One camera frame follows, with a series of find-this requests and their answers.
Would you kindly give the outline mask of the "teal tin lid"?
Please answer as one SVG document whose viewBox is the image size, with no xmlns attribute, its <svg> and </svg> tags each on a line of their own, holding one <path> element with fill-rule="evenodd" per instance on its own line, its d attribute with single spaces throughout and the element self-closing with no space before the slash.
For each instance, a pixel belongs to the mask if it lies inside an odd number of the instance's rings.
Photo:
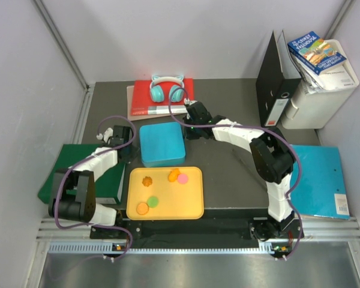
<svg viewBox="0 0 360 288">
<path fill-rule="evenodd" d="M 182 128 L 177 122 L 141 126 L 139 130 L 141 157 L 185 157 Z"/>
</svg>

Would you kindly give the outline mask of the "orange fish shaped cookie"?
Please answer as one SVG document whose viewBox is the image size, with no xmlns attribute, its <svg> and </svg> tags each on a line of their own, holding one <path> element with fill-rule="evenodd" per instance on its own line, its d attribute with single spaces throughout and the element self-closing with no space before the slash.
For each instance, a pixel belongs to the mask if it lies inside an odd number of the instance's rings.
<svg viewBox="0 0 360 288">
<path fill-rule="evenodd" d="M 175 182 L 177 181 L 178 176 L 181 174 L 180 170 L 178 168 L 172 169 L 167 177 L 169 182 Z"/>
</svg>

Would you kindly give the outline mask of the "teal cookie tin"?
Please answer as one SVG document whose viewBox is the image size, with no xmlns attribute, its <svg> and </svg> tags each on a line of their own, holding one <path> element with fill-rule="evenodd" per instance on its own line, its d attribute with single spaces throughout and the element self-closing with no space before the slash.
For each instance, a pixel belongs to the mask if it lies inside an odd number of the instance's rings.
<svg viewBox="0 0 360 288">
<path fill-rule="evenodd" d="M 142 156 L 142 163 L 145 167 L 164 167 L 164 166 L 176 166 L 176 165 L 180 165 L 182 163 L 185 162 L 185 157 L 179 157 L 179 158 L 174 158 L 174 157 L 164 157 L 164 158 L 159 158 L 159 157 L 151 157 L 149 158 L 148 156 Z"/>
</svg>

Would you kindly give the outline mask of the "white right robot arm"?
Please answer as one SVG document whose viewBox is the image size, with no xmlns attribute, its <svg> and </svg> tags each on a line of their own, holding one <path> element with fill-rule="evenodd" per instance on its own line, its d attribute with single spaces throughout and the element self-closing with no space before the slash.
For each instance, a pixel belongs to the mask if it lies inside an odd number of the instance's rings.
<svg viewBox="0 0 360 288">
<path fill-rule="evenodd" d="M 277 238 L 290 230 L 295 213 L 288 203 L 290 180 L 295 159 L 282 142 L 284 136 L 275 128 L 271 134 L 258 129 L 241 128 L 220 115 L 212 117 L 199 101 L 184 100 L 184 136 L 188 140 L 213 139 L 242 148 L 252 154 L 258 175 L 265 181 L 268 194 L 268 217 L 253 227 L 257 237 Z"/>
</svg>

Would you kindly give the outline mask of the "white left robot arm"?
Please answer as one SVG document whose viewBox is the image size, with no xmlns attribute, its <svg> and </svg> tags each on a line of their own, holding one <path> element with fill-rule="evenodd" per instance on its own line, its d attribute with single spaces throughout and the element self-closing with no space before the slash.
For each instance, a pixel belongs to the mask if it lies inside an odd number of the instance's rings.
<svg viewBox="0 0 360 288">
<path fill-rule="evenodd" d="M 98 135 L 102 145 L 70 167 L 55 171 L 48 213 L 60 229 L 64 228 L 59 223 L 63 219 L 78 222 L 76 226 L 102 226 L 111 238 L 122 235 L 124 224 L 117 219 L 117 210 L 97 203 L 95 183 L 108 170 L 132 158 L 135 136 L 135 127 L 108 128 Z"/>
</svg>

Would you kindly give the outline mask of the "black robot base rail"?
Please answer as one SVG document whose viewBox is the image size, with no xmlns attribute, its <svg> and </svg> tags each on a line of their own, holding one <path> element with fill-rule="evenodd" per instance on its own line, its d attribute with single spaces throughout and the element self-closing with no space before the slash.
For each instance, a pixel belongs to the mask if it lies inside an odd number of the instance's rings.
<svg viewBox="0 0 360 288">
<path fill-rule="evenodd" d="M 127 229 L 135 249 L 255 248 L 258 241 L 279 239 L 289 244 L 303 237 L 294 216 L 278 224 L 267 208 L 206 208 L 197 220 L 131 220 L 116 223 Z"/>
</svg>

